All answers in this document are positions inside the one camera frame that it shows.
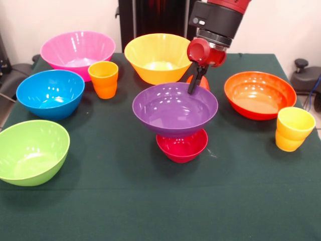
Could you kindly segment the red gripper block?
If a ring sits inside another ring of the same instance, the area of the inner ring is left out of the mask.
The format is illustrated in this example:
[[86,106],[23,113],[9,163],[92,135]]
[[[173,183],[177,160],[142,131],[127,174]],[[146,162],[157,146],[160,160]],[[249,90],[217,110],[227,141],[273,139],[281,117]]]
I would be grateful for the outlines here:
[[226,48],[208,42],[203,38],[194,38],[188,45],[187,56],[193,62],[193,77],[191,79],[188,94],[193,94],[197,85],[201,85],[203,76],[207,73],[208,67],[221,66],[227,57]]

